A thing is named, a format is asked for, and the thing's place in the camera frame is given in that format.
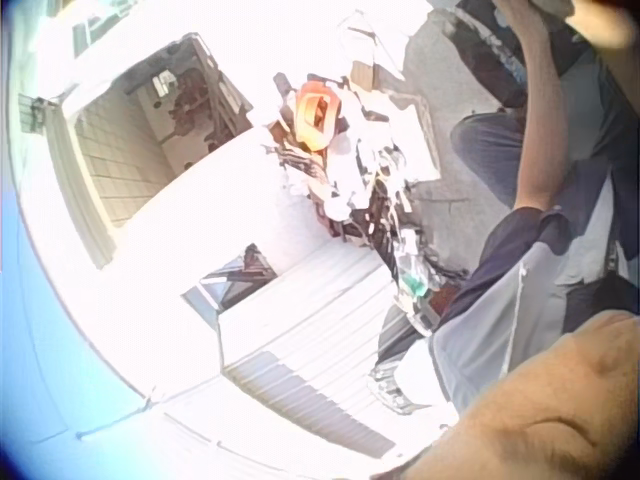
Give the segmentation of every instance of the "person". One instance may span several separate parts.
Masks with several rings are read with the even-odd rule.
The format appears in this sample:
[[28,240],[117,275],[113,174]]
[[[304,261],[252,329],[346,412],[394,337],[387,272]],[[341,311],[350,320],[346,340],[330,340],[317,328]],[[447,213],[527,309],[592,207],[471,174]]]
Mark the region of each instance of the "person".
[[526,120],[468,117],[452,143],[512,210],[433,335],[398,367],[410,400],[451,401],[461,420],[424,458],[380,478],[590,478],[637,434],[640,336],[624,312],[637,315],[640,303],[628,280],[639,243],[638,115],[593,52],[574,79],[597,108],[580,111],[537,10],[494,2],[524,52]]

